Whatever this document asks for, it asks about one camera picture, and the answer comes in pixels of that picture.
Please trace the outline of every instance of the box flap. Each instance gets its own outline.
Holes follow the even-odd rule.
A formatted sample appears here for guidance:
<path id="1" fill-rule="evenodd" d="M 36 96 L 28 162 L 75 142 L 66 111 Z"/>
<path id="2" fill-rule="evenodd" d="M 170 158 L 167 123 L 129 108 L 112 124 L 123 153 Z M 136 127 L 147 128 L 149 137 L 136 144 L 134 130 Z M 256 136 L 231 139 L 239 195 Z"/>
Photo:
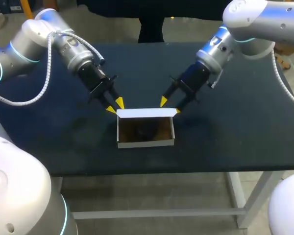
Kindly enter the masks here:
<path id="1" fill-rule="evenodd" d="M 118 109 L 120 118 L 165 118 L 176 114 L 174 108 L 152 108 L 152 109 Z"/>

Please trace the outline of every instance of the person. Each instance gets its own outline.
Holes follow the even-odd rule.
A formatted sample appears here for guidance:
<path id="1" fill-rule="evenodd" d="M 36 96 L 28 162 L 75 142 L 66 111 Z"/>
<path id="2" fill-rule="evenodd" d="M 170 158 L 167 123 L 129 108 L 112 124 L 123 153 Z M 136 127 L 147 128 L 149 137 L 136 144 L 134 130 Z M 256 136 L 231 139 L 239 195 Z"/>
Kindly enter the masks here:
<path id="1" fill-rule="evenodd" d="M 166 17 L 188 17 L 221 21 L 231 0 L 77 0 L 89 11 L 104 17 L 138 18 L 141 30 L 138 43 L 164 42 L 162 26 Z"/>

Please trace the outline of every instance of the white box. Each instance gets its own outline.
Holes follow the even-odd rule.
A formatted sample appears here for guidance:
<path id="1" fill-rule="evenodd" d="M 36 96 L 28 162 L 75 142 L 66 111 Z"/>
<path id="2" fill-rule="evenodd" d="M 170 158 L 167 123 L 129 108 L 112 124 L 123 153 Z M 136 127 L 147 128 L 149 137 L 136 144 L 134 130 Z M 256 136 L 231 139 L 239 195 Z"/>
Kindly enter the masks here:
<path id="1" fill-rule="evenodd" d="M 118 148 L 174 145 L 173 117 L 176 109 L 118 109 Z"/>

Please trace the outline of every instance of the gray floor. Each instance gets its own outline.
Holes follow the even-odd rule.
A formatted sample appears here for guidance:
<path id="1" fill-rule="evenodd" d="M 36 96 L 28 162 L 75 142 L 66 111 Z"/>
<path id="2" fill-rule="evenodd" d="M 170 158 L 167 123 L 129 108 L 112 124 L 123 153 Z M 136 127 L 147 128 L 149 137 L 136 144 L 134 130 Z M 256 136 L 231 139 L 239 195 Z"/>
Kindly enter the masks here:
<path id="1" fill-rule="evenodd" d="M 136 43 L 138 39 L 137 19 L 107 19 L 88 12 L 84 6 L 64 9 L 62 16 L 77 35 L 89 42 Z M 10 41 L 24 20 L 22 14 L 9 17 L 8 24 L 0 31 L 0 46 Z M 164 38 L 167 42 L 207 41 L 219 25 L 220 22 L 187 18 L 166 19 Z M 286 77 L 294 91 L 294 55 L 291 62 L 293 67 Z M 247 198 L 260 175 L 261 172 L 241 173 Z M 231 206 L 223 173 L 65 178 L 63 194 L 74 212 Z M 270 235 L 267 205 L 248 231 L 238 230 L 231 216 L 99 219 L 77 223 L 80 235 Z"/>

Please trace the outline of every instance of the black tabletop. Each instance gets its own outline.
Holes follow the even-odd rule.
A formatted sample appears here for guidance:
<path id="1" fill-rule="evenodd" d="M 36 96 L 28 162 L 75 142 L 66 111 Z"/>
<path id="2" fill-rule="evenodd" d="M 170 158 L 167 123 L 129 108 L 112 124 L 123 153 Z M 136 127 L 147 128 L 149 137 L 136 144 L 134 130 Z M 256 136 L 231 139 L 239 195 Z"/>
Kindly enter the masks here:
<path id="1" fill-rule="evenodd" d="M 96 45 L 104 71 L 118 74 L 115 87 L 126 108 L 159 107 L 163 91 L 194 62 L 201 43 Z M 118 149 L 116 115 L 94 101 L 53 54 L 46 94 L 37 103 L 0 103 L 0 121 L 17 146 L 38 158 L 52 175 L 294 169 L 294 104 L 277 83 L 270 58 L 240 56 L 220 83 L 204 87 L 174 118 L 175 146 Z M 0 85 L 15 101 L 33 98 L 46 75 L 43 59 L 28 76 Z M 168 107 L 181 98 L 177 93 Z"/>

